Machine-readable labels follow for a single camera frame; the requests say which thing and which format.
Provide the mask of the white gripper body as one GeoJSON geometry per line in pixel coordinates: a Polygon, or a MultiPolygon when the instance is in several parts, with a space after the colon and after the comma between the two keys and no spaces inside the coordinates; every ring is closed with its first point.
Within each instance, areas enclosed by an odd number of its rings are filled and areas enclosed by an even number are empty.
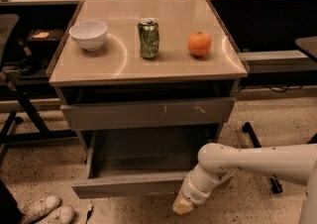
{"type": "Polygon", "coordinates": [[[198,175],[190,172],[184,179],[179,195],[192,204],[202,204],[215,187],[215,179],[208,175],[198,175]]]}

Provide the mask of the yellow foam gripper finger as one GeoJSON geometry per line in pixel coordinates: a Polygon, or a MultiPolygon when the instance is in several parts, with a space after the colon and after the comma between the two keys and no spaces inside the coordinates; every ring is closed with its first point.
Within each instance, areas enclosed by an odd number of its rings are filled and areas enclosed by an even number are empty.
{"type": "Polygon", "coordinates": [[[179,193],[172,205],[172,210],[181,215],[189,213],[193,210],[193,205],[190,200],[188,200],[182,193],[179,193]]]}

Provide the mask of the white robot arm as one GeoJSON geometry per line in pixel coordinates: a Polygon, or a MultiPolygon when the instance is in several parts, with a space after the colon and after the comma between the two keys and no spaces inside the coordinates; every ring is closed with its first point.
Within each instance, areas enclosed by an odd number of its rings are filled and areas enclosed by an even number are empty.
{"type": "Polygon", "coordinates": [[[199,150],[197,159],[173,203],[174,212],[190,212],[213,188],[243,170],[305,186],[299,224],[317,224],[316,144],[237,149],[210,143],[199,150]]]}

